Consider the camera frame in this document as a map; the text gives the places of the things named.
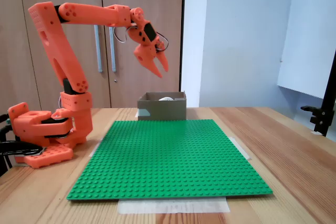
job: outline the cabinet handle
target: cabinet handle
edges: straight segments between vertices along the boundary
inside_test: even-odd
[[[94,37],[96,38],[96,50],[97,50],[97,63],[98,63],[98,72],[102,73],[103,69],[101,67],[101,55],[100,55],[100,43],[99,43],[99,34],[98,34],[98,25],[94,25]]]
[[[112,72],[116,72],[116,57],[114,54],[114,41],[113,41],[113,28],[109,27],[109,32],[110,32],[110,48],[111,48],[111,62],[112,62]]]

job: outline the cabinet door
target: cabinet door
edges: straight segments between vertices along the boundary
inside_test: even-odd
[[[40,110],[22,0],[0,0],[0,114],[27,102]]]
[[[109,30],[105,29],[112,107],[136,107],[138,98],[145,92],[178,91],[182,0],[103,0],[103,4],[104,6],[120,4],[131,8],[141,7],[144,10],[144,18],[150,20],[154,29],[169,40],[169,47],[165,51],[169,72],[166,73],[159,61],[155,59],[155,64],[163,73],[162,79],[138,63],[133,54],[138,44],[130,38],[125,44],[114,40],[116,72],[112,72],[110,36]],[[117,34],[123,38],[124,29],[118,28]]]
[[[28,8],[35,3],[48,1],[53,2],[54,5],[60,5],[64,2],[73,2],[102,6],[102,0],[23,0],[29,43],[32,51],[31,56],[33,58],[42,110],[56,109],[58,107],[59,92],[63,91],[63,87],[56,78],[33,21],[28,13]],[[100,27],[100,51],[103,72],[99,73],[94,27],[92,25],[70,24],[63,24],[62,26],[88,79],[93,106],[96,108],[109,108],[111,104],[103,27]]]

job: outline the small box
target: small box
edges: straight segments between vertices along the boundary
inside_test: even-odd
[[[173,101],[159,101],[170,97]],[[138,100],[138,120],[186,120],[187,98],[184,92],[147,92]]]

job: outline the screw hole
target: screw hole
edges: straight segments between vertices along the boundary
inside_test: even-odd
[[[40,35],[42,37],[42,41],[44,42],[44,44],[49,46],[49,40],[47,38],[46,32],[45,31],[40,31]]]

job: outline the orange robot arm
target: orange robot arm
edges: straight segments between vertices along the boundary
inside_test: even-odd
[[[64,85],[64,79],[68,79],[72,89],[78,93],[86,92],[88,83],[61,23],[129,28],[134,22],[137,28],[129,29],[129,35],[139,43],[134,52],[139,63],[159,77],[162,75],[154,64],[155,57],[165,71],[169,69],[164,52],[161,51],[164,45],[151,23],[143,18],[141,8],[131,10],[122,5],[99,7],[75,3],[54,6],[52,2],[45,2],[35,4],[29,12],[60,83]]]
[[[92,98],[88,92],[88,81],[61,23],[126,27],[130,38],[139,43],[134,54],[142,66],[159,77],[162,75],[154,64],[154,58],[158,58],[165,71],[169,67],[163,43],[150,21],[144,19],[143,10],[139,7],[130,9],[122,5],[99,7],[74,3],[54,6],[52,2],[45,2],[29,8],[29,13],[57,78],[64,86],[64,92],[61,92],[63,108],[53,114],[50,111],[30,111],[26,103],[8,110],[11,129],[21,141],[57,148],[56,153],[54,149],[48,153],[47,149],[40,156],[20,159],[20,162],[37,168],[72,158],[71,149],[85,142],[92,130]]]

